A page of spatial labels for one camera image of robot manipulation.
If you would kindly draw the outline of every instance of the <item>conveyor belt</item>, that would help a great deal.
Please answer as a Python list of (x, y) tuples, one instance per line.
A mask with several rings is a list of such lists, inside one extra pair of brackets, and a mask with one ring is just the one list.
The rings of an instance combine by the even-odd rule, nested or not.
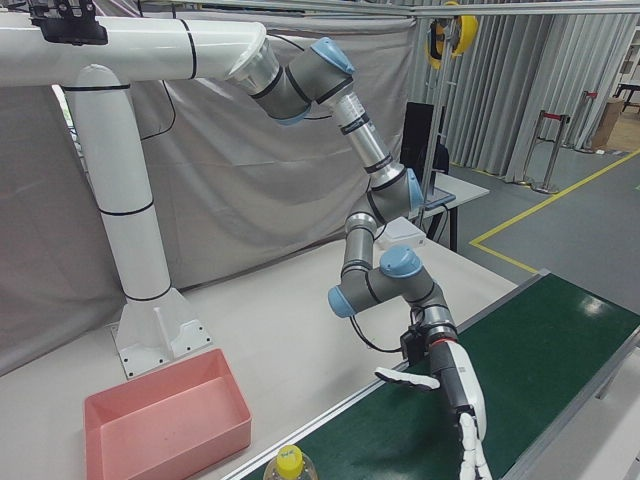
[[(484, 450), (495, 479), (638, 325), (638, 315), (549, 274), (462, 332), (487, 404)], [(411, 370), (424, 373), (428, 363)], [(440, 395), (398, 385), (375, 390), (298, 445), (321, 480), (458, 478), (457, 431)], [(246, 478), (260, 480), (263, 470)]]

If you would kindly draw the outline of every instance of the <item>yellow bottle cap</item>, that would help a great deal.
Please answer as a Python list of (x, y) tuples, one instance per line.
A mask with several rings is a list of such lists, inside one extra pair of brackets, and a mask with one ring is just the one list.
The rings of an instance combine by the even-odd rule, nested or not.
[(302, 451), (295, 445), (285, 445), (278, 451), (276, 470), (286, 480), (294, 480), (304, 467)]

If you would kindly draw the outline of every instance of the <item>pink plastic tray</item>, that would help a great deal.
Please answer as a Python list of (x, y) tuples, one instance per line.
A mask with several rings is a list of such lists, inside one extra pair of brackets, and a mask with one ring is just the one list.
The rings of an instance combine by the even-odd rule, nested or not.
[(251, 442), (251, 414), (221, 350), (84, 402), (88, 480), (177, 480)]

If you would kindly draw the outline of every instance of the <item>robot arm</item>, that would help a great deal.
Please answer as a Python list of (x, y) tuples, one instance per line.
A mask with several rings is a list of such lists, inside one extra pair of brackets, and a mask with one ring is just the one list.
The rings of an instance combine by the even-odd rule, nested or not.
[(340, 131), (360, 156), (371, 187), (345, 222), (347, 234), (340, 285), (329, 291), (334, 313), (345, 318), (402, 296), (417, 320), (402, 336), (405, 357), (413, 364), (428, 351), (432, 377), (378, 369), (386, 381), (427, 391), (442, 386), (455, 415), (464, 447), (460, 479), (489, 480), (482, 453), (486, 431), (484, 398), (441, 288), (420, 258), (406, 246), (389, 249), (373, 268), (373, 240), (378, 227), (409, 214), (423, 203), (410, 169), (395, 160), (353, 91), (354, 68), (330, 39), (323, 38), (287, 67), (281, 67), (265, 39), (260, 53), (230, 81), (249, 93), (267, 114), (289, 125), (304, 118), (313, 101), (327, 105)]

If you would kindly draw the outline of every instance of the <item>white support pillar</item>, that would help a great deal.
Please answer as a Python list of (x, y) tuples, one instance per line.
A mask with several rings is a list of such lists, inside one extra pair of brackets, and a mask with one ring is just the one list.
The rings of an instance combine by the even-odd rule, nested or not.
[(127, 297), (116, 346), (127, 377), (211, 342), (171, 287), (129, 85), (89, 65), (64, 87), (109, 244)]
[(0, 87), (63, 87), (127, 305), (116, 346), (135, 377), (211, 342), (171, 287), (130, 82), (226, 80), (259, 54), (262, 24), (98, 17), (106, 45), (49, 43), (28, 14), (0, 15)]

